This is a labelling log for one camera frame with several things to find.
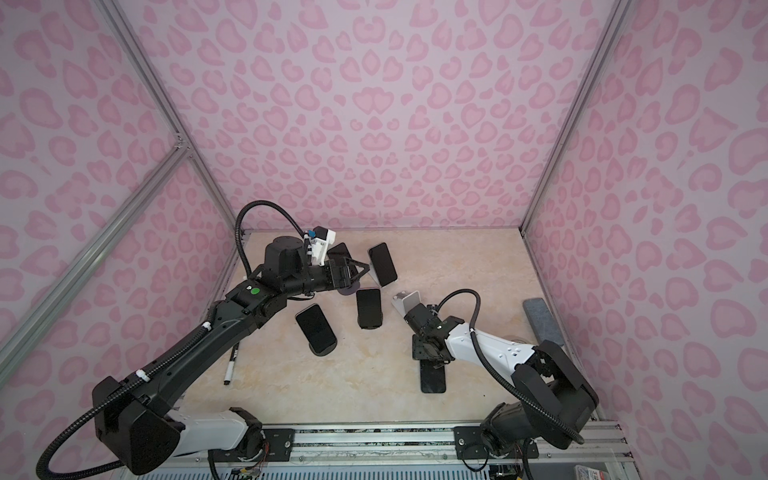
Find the purple edged black phone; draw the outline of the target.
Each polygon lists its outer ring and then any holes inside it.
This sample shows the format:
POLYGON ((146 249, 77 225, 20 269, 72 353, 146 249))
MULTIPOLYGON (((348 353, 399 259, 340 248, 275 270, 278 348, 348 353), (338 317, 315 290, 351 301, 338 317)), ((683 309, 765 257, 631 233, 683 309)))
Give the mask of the purple edged black phone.
POLYGON ((447 390, 446 363, 443 361, 420 360, 420 390, 424 394, 443 394, 447 390))

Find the silver folding phone stand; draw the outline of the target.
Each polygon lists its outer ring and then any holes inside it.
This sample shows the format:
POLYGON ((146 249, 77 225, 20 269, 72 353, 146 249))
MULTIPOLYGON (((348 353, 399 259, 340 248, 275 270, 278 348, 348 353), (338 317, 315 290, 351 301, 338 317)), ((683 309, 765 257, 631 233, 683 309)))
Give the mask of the silver folding phone stand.
POLYGON ((421 303, 421 296, 418 291, 401 291, 392 297, 392 305, 400 317, 405 318, 407 314, 421 303))

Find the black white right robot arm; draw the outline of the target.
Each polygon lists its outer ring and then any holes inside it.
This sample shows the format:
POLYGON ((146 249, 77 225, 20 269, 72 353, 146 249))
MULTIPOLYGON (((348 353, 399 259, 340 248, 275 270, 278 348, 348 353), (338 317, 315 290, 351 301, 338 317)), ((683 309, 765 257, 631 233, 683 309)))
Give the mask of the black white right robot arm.
POLYGON ((479 444, 470 446, 470 452, 522 456, 523 442, 538 438, 560 450, 585 443, 581 430, 596 410, 598 396, 558 344, 505 340, 454 316, 441 319, 435 306, 421 303, 396 310, 413 332, 412 356, 420 364, 422 392, 444 393, 445 367, 459 360, 483 367, 517 400, 500 403, 480 422, 479 444))

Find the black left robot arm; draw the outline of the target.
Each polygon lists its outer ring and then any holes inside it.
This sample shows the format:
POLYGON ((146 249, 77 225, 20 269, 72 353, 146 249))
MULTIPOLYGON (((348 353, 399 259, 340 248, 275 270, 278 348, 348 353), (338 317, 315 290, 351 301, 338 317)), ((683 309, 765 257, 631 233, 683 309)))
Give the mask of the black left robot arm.
POLYGON ((92 392, 97 438, 132 473, 142 475, 168 459, 197 451, 228 451, 250 461, 263 454, 261 423, 240 407, 205 420, 174 419, 170 411, 186 390, 231 348, 285 309, 292 297, 350 287, 369 272, 368 264, 337 257, 315 262, 315 240, 281 236, 265 249, 264 260, 206 319, 168 351, 123 381, 108 377, 92 392), (106 403, 110 395, 113 403, 106 403))

